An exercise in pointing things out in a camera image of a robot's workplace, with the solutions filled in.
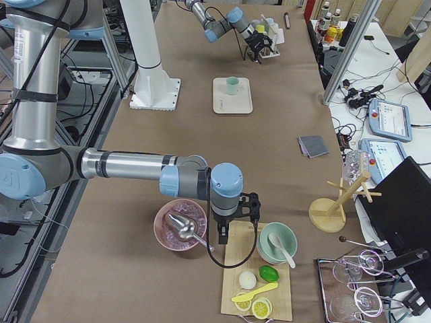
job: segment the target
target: wooden cutting board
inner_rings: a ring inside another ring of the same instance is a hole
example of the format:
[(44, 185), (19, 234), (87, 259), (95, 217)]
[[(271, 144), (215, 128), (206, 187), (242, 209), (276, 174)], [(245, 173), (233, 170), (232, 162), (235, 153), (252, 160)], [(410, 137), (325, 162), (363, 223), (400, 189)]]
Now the wooden cutting board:
[[(266, 223), (260, 223), (258, 231)], [(236, 264), (243, 260), (250, 252), (254, 241), (253, 225), (250, 222), (245, 221), (233, 221), (229, 224), (229, 243), (226, 246), (226, 255), (224, 258), (224, 264)], [(242, 266), (233, 269), (224, 269), (223, 273), (223, 291), (222, 291), (222, 314), (230, 315), (252, 315), (251, 310), (248, 312), (241, 312), (236, 309), (235, 304), (230, 300), (238, 292), (243, 291), (249, 292), (246, 289), (240, 287), (239, 276), (243, 271), (251, 271), (256, 275), (257, 284), (256, 288), (262, 287), (267, 284), (259, 276), (259, 267), (268, 264), (265, 262), (257, 252), (257, 247), (251, 258)], [(268, 264), (273, 268), (277, 269), (280, 279), (278, 281), (278, 288), (272, 291), (266, 291), (261, 294), (257, 294), (253, 299), (264, 296), (268, 298), (273, 304), (273, 310), (270, 318), (274, 320), (292, 321), (292, 298), (290, 295), (290, 273), (289, 266), (287, 264)]]

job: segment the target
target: bowl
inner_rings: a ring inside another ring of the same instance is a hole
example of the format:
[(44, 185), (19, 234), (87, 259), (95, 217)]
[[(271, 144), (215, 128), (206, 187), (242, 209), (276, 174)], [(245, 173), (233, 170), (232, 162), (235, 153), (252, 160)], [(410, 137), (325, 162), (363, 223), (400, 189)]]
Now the bowl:
[(177, 234), (166, 222), (166, 215), (170, 211), (176, 211), (196, 221), (197, 235), (203, 237), (207, 229), (207, 217), (202, 207), (195, 201), (178, 199), (166, 203), (156, 214), (154, 219), (154, 235), (157, 241), (166, 249), (173, 251), (185, 251), (198, 244), (196, 239), (181, 241)]
[(295, 233), (286, 224), (271, 222), (263, 227), (259, 235), (258, 252), (263, 260), (273, 264), (286, 262), (283, 253), (269, 241), (268, 235), (271, 232), (276, 233), (280, 237), (283, 247), (292, 257), (298, 249), (298, 241), (296, 240)]

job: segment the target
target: white desk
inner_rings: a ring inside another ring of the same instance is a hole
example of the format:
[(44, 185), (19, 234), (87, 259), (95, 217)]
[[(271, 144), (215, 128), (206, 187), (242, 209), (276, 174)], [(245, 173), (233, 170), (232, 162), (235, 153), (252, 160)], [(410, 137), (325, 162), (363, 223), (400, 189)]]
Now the white desk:
[[(385, 94), (383, 98), (386, 101), (395, 103), (401, 103), (402, 101), (402, 104), (405, 104), (409, 107), (411, 124), (431, 124), (431, 111), (429, 107), (426, 105), (419, 93), (415, 92), (409, 94), (413, 91), (413, 88), (410, 86), (410, 84), (401, 84), (398, 81), (396, 77), (397, 69), (382, 73), (380, 76), (370, 79), (361, 79), (361, 77), (356, 75), (358, 74), (362, 77), (370, 77), (376, 75), (380, 71), (390, 69), (392, 66), (397, 66), (398, 68), (401, 67), (401, 62), (399, 61), (398, 56), (395, 54), (395, 51), (392, 49), (389, 41), (377, 23), (371, 23), (366, 34), (373, 35), (375, 39), (373, 41), (374, 45), (377, 48), (390, 53), (390, 55), (375, 49), (375, 47), (371, 45), (370, 41), (363, 40), (356, 51), (354, 59), (349, 65), (348, 72), (346, 72), (344, 75), (344, 79), (349, 79), (351, 82), (352, 80), (357, 80), (352, 84), (352, 86), (356, 89), (371, 89), (374, 86), (383, 84), (385, 86), (382, 89), (382, 92)], [(362, 121), (358, 120), (355, 118), (355, 116), (352, 116), (349, 113), (349, 107), (346, 103), (342, 103), (343, 101), (344, 95), (341, 90), (339, 90), (336, 92), (333, 102), (329, 105), (329, 108), (331, 110), (331, 115), (334, 118), (337, 118), (341, 125), (347, 123), (356, 125), (358, 131), (350, 142), (350, 147), (352, 149), (359, 148), (358, 143), (360, 139), (382, 138), (371, 133), (368, 120), (366, 120), (364, 129), (362, 131)], [(353, 114), (359, 113), (359, 117), (364, 117), (367, 113), (366, 109), (362, 109), (360, 112), (359, 110), (351, 109), (350, 112)], [(339, 126), (338, 121), (335, 119), (333, 119), (333, 124), (334, 127)], [(412, 133), (413, 141), (409, 143), (403, 143), (403, 148), (406, 154), (412, 156), (419, 164), (431, 162), (431, 129), (413, 128)], [(422, 166), (422, 169), (425, 171), (425, 173), (427, 173), (427, 175), (431, 176), (431, 165)], [(371, 235), (368, 233), (372, 231), (372, 228), (370, 227), (368, 217), (364, 213), (364, 210), (362, 209), (362, 206), (359, 202), (356, 203), (356, 208), (361, 221), (364, 237), (366, 238), (367, 242), (370, 242)], [(400, 293), (396, 295), (395, 298), (403, 299), (407, 294), (408, 292)], [(395, 310), (393, 312), (396, 318), (400, 318), (405, 310)], [(423, 315), (418, 317), (407, 317), (404, 319), (404, 322), (431, 322), (431, 310), (426, 310)]]

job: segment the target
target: yellow knife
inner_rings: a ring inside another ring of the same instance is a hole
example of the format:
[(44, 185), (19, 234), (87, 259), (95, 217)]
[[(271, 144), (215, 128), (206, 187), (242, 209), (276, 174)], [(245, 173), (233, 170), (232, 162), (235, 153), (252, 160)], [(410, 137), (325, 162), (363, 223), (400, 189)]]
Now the yellow knife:
[(231, 300), (234, 301), (235, 303), (238, 303), (240, 301), (250, 301), (254, 298), (256, 294), (263, 293), (264, 291), (271, 291), (272, 289), (275, 289), (277, 287), (278, 287), (278, 282), (274, 281), (273, 283), (268, 283), (265, 286), (255, 289), (254, 291), (251, 291), (247, 294), (242, 294), (239, 296), (232, 297)]

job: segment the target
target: blue tablet device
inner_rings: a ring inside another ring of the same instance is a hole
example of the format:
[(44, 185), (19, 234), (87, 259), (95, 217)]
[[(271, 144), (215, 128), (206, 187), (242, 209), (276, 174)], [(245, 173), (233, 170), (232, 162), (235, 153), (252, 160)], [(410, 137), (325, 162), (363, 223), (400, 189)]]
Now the blue tablet device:
[(360, 141), (360, 149), (370, 156), (368, 162), (371, 178), (376, 184), (407, 158), (403, 144), (398, 140), (363, 139)]
[(372, 133), (378, 136), (411, 141), (409, 109), (401, 104), (372, 99), (368, 106)]

